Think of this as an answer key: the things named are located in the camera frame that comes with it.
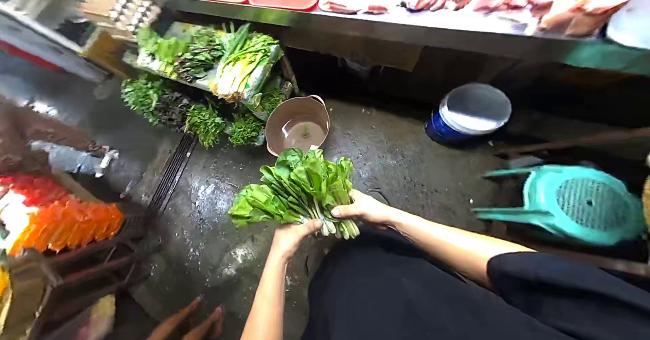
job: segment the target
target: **hand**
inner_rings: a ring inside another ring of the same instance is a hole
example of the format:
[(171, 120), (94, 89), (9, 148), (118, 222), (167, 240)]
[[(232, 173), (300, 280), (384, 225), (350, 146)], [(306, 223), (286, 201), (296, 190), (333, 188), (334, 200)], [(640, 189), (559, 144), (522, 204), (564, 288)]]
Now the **hand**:
[(309, 234), (320, 230), (322, 226), (321, 220), (310, 220), (304, 224), (284, 224), (278, 227), (275, 236), (273, 236), (269, 256), (277, 255), (280, 259), (289, 261), (298, 249), (300, 241)]
[(369, 195), (364, 195), (356, 189), (350, 190), (350, 198), (354, 203), (335, 207), (331, 210), (331, 215), (340, 219), (358, 216), (373, 224), (391, 225), (394, 208), (379, 202)]

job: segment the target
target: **black clothing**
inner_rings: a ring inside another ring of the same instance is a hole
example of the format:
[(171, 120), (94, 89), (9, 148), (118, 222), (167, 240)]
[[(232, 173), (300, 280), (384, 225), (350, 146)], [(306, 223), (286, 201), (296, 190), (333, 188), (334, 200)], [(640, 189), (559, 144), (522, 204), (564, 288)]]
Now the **black clothing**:
[(309, 285), (312, 339), (650, 338), (650, 293), (589, 265), (532, 252), (488, 263), (500, 297), (394, 231), (364, 230)]

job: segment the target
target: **white bucket lid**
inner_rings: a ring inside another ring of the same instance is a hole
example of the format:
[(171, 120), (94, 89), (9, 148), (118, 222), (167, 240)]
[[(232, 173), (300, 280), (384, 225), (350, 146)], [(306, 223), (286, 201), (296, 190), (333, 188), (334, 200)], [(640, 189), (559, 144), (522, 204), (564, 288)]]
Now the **white bucket lid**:
[(440, 103), (440, 116), (451, 128), (467, 135), (487, 135), (501, 128), (512, 113), (508, 97), (486, 84), (457, 87)]

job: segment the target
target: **teal plastic stool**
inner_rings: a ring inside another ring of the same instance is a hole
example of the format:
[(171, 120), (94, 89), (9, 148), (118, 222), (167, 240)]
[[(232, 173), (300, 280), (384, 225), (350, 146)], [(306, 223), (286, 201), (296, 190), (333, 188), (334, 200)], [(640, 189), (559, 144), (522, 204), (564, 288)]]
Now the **teal plastic stool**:
[(558, 236), (614, 245), (646, 231), (641, 201), (625, 184), (584, 166), (545, 165), (493, 170), (484, 178), (530, 174), (520, 208), (475, 208), (479, 219), (535, 224)]

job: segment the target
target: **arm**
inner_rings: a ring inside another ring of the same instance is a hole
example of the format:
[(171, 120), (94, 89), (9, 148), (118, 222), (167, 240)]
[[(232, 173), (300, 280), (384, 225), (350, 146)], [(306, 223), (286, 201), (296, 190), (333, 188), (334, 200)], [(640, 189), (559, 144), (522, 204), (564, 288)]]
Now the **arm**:
[(400, 211), (364, 195), (350, 192), (353, 204), (336, 207), (335, 217), (360, 216), (375, 224), (393, 228), (413, 244), (443, 261), (468, 278), (490, 287), (488, 261), (501, 253), (535, 251), (522, 245), (453, 228)]
[(253, 306), (246, 320), (242, 340), (282, 339), (288, 261), (298, 249), (300, 241), (310, 233), (318, 231), (321, 226), (320, 220), (311, 220), (299, 226), (284, 225), (277, 228)]

